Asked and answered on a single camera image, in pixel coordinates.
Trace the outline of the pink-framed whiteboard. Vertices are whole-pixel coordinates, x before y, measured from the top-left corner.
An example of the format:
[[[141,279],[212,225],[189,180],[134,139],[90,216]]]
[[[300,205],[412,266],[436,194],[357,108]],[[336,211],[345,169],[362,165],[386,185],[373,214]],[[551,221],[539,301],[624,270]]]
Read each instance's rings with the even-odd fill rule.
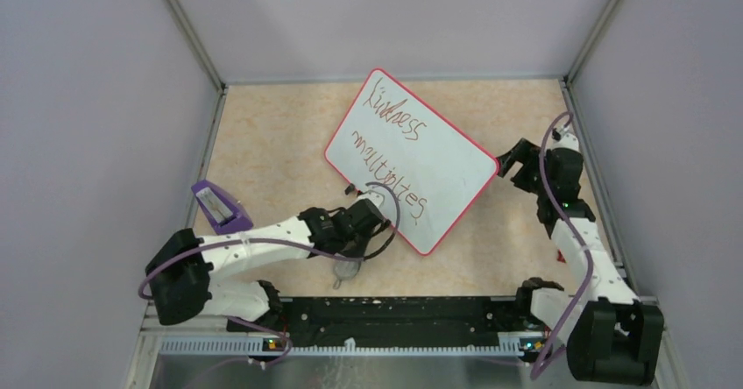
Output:
[[[422,256],[435,250],[500,170],[482,145],[381,68],[357,92],[324,152],[360,189],[386,184],[382,212]]]

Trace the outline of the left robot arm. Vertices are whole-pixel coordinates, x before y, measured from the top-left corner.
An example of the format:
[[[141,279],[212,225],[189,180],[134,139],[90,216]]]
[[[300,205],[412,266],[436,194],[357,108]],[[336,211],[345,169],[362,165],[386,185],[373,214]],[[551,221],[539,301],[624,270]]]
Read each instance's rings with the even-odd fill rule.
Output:
[[[145,267],[139,295],[153,302],[163,326],[221,315],[273,329],[281,317],[278,290],[268,281],[236,276],[288,260],[359,261],[360,250],[389,223],[383,206],[380,194],[361,194],[348,208],[313,207],[259,229],[221,236],[178,230]]]

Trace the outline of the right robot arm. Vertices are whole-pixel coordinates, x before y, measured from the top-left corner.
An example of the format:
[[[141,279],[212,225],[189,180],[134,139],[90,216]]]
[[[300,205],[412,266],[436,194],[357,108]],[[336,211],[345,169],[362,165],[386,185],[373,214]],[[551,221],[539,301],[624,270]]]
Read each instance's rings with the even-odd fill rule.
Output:
[[[649,386],[655,380],[665,320],[624,281],[604,247],[597,218],[582,199],[584,157],[567,133],[547,149],[522,138],[497,158],[499,176],[514,164],[514,186],[537,197],[537,218],[579,285],[568,295],[556,284],[530,279],[513,306],[524,329],[545,324],[550,335],[539,366],[558,352],[574,379]]]

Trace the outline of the silver mesh eraser sponge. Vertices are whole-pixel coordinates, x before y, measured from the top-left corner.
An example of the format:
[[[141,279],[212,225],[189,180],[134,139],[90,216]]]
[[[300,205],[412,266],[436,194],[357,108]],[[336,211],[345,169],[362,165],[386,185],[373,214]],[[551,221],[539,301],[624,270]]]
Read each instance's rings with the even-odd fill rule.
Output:
[[[345,281],[354,279],[362,264],[362,261],[336,261],[332,270],[335,276],[332,289],[338,290]]]

